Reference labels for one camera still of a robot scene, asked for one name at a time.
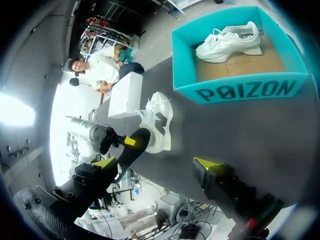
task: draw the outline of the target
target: white cloth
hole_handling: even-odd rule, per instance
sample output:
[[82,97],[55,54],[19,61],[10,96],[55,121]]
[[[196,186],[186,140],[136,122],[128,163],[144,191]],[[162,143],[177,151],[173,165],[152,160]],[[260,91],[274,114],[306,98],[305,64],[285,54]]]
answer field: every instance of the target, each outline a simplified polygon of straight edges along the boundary
[[139,233],[140,231],[157,225],[156,216],[154,215],[156,211],[155,207],[151,207],[119,218],[126,235],[131,237],[134,233]]
[[114,47],[104,47],[88,59],[89,69],[85,70],[88,83],[94,88],[101,87],[101,81],[114,84],[119,81],[119,65],[114,61]]

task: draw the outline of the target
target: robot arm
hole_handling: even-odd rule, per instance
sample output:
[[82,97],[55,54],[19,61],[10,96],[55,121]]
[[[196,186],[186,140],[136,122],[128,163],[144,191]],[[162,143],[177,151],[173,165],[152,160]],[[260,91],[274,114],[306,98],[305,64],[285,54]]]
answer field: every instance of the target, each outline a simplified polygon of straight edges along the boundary
[[55,186],[52,193],[38,186],[35,189],[25,188],[14,196],[17,206],[26,211],[28,218],[51,239],[99,239],[100,236],[76,226],[74,221],[111,183],[121,179],[149,144],[150,132],[145,128],[137,130],[131,137],[118,136],[111,127],[100,128],[99,131],[101,129],[105,130],[105,135],[96,139],[100,142],[101,151],[108,151],[111,145],[124,145],[118,159],[112,157],[77,166],[75,175],[62,186]]

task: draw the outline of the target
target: table surface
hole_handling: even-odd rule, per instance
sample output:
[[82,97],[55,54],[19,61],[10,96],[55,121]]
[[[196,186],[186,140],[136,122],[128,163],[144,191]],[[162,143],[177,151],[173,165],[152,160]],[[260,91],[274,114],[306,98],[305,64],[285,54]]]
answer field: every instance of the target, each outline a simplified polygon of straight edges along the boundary
[[[242,181],[294,204],[311,171],[318,138],[316,90],[307,81],[295,97],[196,104],[173,90],[172,59],[143,74],[140,108],[153,93],[171,100],[171,151],[145,152],[132,169],[180,195],[208,201],[193,175],[193,158],[228,163]],[[139,128],[139,116],[108,118],[109,100],[97,110],[97,122],[119,135]],[[122,147],[110,149],[118,157]]]

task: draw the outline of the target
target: wire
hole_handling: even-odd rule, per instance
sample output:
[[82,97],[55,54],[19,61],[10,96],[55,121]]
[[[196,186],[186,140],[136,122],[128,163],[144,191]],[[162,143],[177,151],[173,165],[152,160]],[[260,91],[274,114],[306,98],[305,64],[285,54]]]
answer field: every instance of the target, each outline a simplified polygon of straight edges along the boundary
[[161,197],[163,196],[163,193],[161,193],[161,191],[160,191],[155,185],[153,185],[153,184],[151,184],[150,182],[147,182],[147,181],[144,181],[144,183],[153,186],[153,187],[160,193],[160,196],[161,196]]
[[109,230],[110,230],[110,238],[112,239],[112,231],[111,231],[111,227],[110,227],[110,224],[109,224],[109,222],[107,221],[107,219],[105,218],[105,216],[103,215],[103,213],[101,212],[101,210],[100,209],[98,209],[99,210],[99,212],[100,212],[100,214],[102,215],[102,217],[104,218],[104,220],[106,221],[106,223],[108,224],[108,226],[109,226]]
[[209,235],[205,238],[205,239],[207,239],[207,238],[210,236],[211,232],[212,232],[212,226],[211,226],[211,224],[210,224],[210,223],[208,223],[207,221],[197,221],[196,223],[203,223],[203,225],[202,225],[202,227],[201,227],[201,228],[203,228],[205,224],[208,224],[208,225],[210,226],[210,232],[209,232]]

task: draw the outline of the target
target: shoe box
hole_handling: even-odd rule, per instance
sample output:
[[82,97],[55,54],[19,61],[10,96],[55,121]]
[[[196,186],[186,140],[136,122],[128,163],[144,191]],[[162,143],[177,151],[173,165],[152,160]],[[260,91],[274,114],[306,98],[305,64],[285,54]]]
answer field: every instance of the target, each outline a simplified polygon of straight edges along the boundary
[[[256,24],[262,55],[234,52],[224,63],[197,58],[195,49],[213,29]],[[293,97],[310,78],[289,36],[261,8],[233,7],[172,31],[173,88],[199,104]]]

